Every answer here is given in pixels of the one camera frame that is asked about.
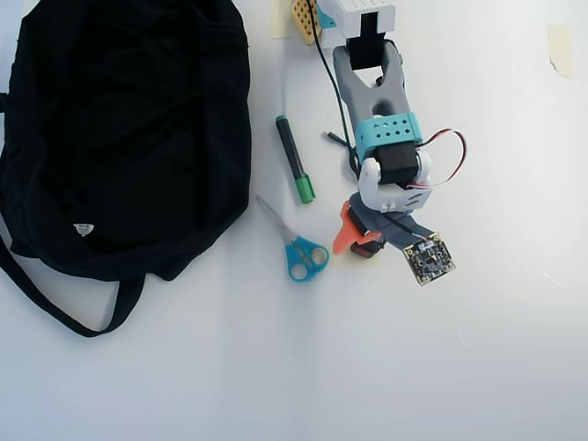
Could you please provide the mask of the grey-blue gripper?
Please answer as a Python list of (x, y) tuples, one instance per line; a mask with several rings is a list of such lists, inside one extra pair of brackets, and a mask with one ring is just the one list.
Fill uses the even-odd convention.
[(387, 243), (402, 250), (416, 244), (434, 231), (418, 224), (408, 212), (381, 213), (364, 205), (359, 193), (355, 193), (342, 206), (342, 227), (333, 242), (333, 252), (381, 251)]

